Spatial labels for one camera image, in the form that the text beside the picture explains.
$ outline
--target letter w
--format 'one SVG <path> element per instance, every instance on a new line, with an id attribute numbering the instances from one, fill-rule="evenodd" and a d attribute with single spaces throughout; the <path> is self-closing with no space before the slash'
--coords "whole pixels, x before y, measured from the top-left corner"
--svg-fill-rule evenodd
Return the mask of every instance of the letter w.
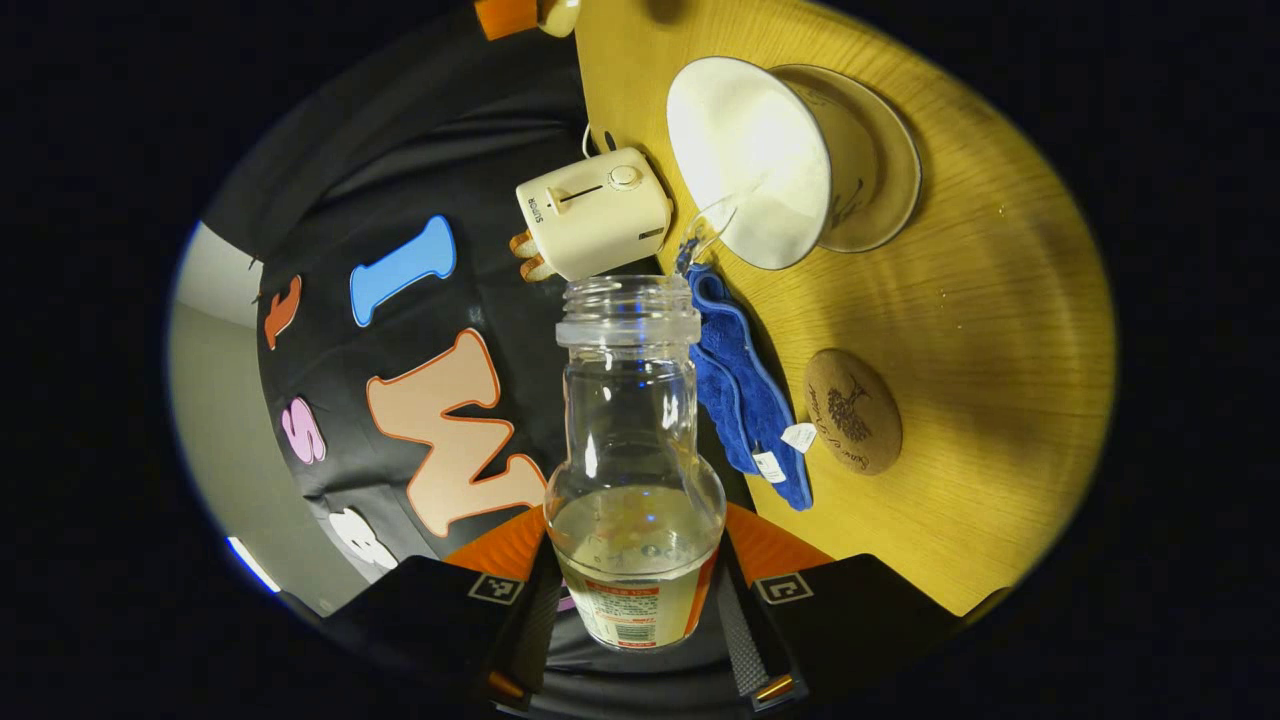
<path id="1" fill-rule="evenodd" d="M 462 518 L 543 502 L 547 480 L 527 455 L 512 455 L 502 474 L 476 480 L 507 445 L 511 423 L 448 415 L 463 405 L 493 407 L 500 392 L 489 348 L 471 328 L 458 333 L 451 350 L 408 373 L 369 380 L 369 413 L 378 429 L 431 448 L 407 493 L 426 529 L 442 538 Z"/>

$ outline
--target glass jar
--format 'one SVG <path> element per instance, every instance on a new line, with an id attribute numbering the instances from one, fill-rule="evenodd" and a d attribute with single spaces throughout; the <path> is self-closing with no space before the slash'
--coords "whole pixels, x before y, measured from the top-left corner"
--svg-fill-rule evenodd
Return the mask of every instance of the glass jar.
<path id="1" fill-rule="evenodd" d="M 724 530 L 724 488 L 698 455 L 699 313 L 678 275 L 586 278 L 564 300 L 568 457 L 547 484 L 552 543 L 596 642 L 671 647 L 698 626 Z"/>

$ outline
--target toaster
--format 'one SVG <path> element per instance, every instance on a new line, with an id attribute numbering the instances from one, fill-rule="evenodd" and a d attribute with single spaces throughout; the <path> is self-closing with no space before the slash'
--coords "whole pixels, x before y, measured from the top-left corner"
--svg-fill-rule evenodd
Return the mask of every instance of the toaster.
<path id="1" fill-rule="evenodd" d="M 658 252 L 671 199 L 635 147 L 622 147 L 516 187 L 527 229 L 511 238 L 520 275 L 577 281 Z"/>

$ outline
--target wooden tabletop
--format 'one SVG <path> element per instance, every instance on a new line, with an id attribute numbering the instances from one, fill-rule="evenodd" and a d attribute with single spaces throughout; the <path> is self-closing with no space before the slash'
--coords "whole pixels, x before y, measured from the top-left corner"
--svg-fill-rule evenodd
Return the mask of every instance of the wooden tabletop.
<path id="1" fill-rule="evenodd" d="M 575 31 L 595 143 L 636 146 L 673 192 L 672 234 L 696 214 L 672 155 L 666 100 L 708 55 L 844 73 L 884 97 L 920 149 L 910 224 L 863 254 L 814 249 L 760 270 L 713 263 L 776 354 L 797 421 L 804 372 L 827 347 L 876 368 L 902 416 L 884 473 L 846 470 L 815 442 L 814 506 L 796 512 L 759 477 L 762 516 L 818 548 L 870 552 L 963 614 L 1016 584 L 1088 492 L 1116 368 L 1110 292 L 1066 188 L 997 110 L 877 29 L 794 0 L 582 3 Z M 659 259 L 669 268 L 676 242 Z"/>

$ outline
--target blue cloth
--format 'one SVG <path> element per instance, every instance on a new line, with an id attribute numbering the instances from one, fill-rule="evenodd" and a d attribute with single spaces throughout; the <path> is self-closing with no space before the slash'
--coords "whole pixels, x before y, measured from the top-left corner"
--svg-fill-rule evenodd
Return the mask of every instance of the blue cloth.
<path id="1" fill-rule="evenodd" d="M 795 510 L 813 507 L 804 456 L 782 442 L 782 430 L 795 424 L 791 404 L 760 364 L 746 315 L 709 265 L 691 266 L 689 286 L 703 316 L 703 338 L 689 350 L 698 402 L 716 423 L 724 455 L 739 471 L 759 474 L 751 457 L 759 443 L 756 452 L 773 452 L 787 477 L 773 489 Z"/>

